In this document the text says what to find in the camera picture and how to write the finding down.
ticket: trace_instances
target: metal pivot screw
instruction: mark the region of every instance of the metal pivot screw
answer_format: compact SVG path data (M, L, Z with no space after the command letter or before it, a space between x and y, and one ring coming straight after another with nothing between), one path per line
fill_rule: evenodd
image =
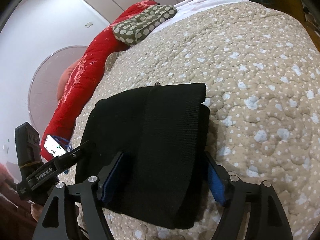
M236 181L239 180L239 177L236 176L236 175L231 175L231 176L230 176L230 180L233 181L233 182L236 182Z
M270 186L271 186L271 183L270 183L269 181L265 180L265 181L263 181L263 185L264 185L265 187L270 187Z
M89 177L88 181L89 182L95 182L97 180L97 177L96 176L91 176Z
M57 188L62 188L64 186L64 183L63 182L59 182L57 183L56 187Z

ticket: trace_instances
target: white wall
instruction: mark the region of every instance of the white wall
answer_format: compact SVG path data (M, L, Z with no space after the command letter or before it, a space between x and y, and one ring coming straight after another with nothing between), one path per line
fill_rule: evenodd
M88 22L93 25L84 27ZM28 91L39 65L64 47L88 46L108 24L83 0L26 0L15 9L0 34L2 164L17 163L14 129L31 123ZM8 154L3 146L9 148Z

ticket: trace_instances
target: white bedsheet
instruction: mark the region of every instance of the white bedsheet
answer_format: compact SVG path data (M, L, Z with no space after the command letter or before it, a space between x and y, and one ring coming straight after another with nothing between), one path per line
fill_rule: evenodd
M175 5L177 8L176 15L165 21L164 23L160 24L157 28L155 28L152 33L156 33L163 28L170 26L180 20L183 20L187 17L190 17L193 14L198 12L205 11L207 9L227 4L227 3L236 3L236 2L243 2L247 0L185 0L181 3Z

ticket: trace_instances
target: rubber band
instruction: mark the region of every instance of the rubber band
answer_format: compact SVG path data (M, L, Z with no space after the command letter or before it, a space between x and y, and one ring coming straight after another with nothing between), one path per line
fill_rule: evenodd
M40 162L40 161L35 161L35 162L27 163L27 164L25 164L25 165L19 166L19 168L29 167L29 166L32 166L32 165L38 164L38 163L42 163L42 162Z

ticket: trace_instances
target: white polka dots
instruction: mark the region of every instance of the white polka dots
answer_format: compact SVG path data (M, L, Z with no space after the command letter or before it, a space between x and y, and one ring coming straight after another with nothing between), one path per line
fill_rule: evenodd
M125 42L127 42L127 43L133 43L133 39L126 39Z
M148 29L145 29L144 31L143 31L143 35L148 35L149 34L149 30Z
M77 119L72 143L80 142L88 118L84 114L90 113L89 108L97 100L156 82L203 82L203 104L209 108L211 120L206 150L243 181L270 181L284 205L293 233L302 230L294 240L307 239L305 231L313 230L320 220L320 210L316 212L320 209L320 56L296 20L264 9L251 3L223 5L149 34L143 42L122 53L113 65L107 64L108 72ZM219 221L215 204L210 206L212 210L203 209L207 222L199 221L187 231L192 238L207 230L208 221L214 223L213 228ZM160 231L160 227L148 224L144 230L142 225L118 214L112 224L118 240L145 239L146 232L148 237L159 239L180 236L174 230Z

